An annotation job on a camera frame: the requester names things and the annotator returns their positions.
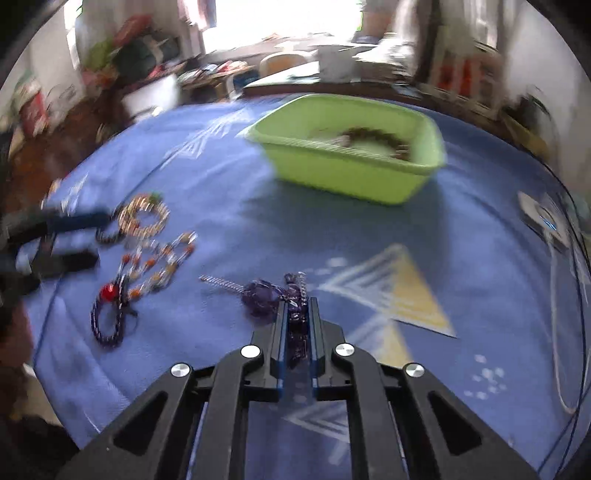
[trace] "chair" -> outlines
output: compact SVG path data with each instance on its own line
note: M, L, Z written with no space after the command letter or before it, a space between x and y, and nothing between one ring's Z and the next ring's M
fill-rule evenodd
M306 51L285 51L266 56L259 64L261 78L277 72L303 65L311 60L311 54Z

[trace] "red bag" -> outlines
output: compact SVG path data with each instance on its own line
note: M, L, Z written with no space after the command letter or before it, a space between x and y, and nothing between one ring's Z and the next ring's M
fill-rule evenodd
M123 27L115 35L113 44L115 47L127 45L134 38L142 34L151 24L152 15L132 15L125 20Z

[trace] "red bead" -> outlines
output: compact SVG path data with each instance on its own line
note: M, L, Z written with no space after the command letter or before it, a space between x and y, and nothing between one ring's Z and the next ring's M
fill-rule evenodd
M117 295L119 295L119 288L112 283L108 283L100 290L100 297L107 302L115 301Z

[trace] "purple bead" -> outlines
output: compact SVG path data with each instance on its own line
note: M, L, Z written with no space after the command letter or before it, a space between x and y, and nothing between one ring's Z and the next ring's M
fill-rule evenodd
M264 280L255 280L244 287L242 303L255 317L266 317L277 311L283 289Z

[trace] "blue tablecloth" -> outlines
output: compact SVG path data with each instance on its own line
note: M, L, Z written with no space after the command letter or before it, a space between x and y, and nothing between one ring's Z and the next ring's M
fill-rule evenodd
M29 299L34 368L68 432L84 446L172 364L205 367L247 343L257 321L237 297L200 283L201 274L280 283L284 273L306 270L323 317L342 325L352 342L375 350L383 328L395 320L373 308L373 300L355 301L323 286L362 272L348 288L358 288L359 298L383 298L384 271L402 249L457 336L398 323L412 359L538 466L567 415L552 370L550 256L523 223L517 192L541 198L554 194L556 185L528 155L429 111L445 140L447 166L402 206L283 183L262 149L236 135L285 101L178 108L118 135L64 180L52 200L78 184L70 199L78 211L113 208L135 193L158 191L171 210L158 238L199 234L196 252L171 285L135 305L139 317L128 317L116 349L95 341L89 310L100 286L114 277L122 245L100 248L96 270L45 284ZM57 247L94 244L94 232L79 232L62 235ZM568 256L560 255L561 377L573 405L582 350L571 271ZM103 328L109 328L105 322ZM248 479L350 478L344 405L314 403L306 373L305 366L293 372L279 405L251 408ZM577 445L590 416L586 406ZM545 477L563 448L564 441Z

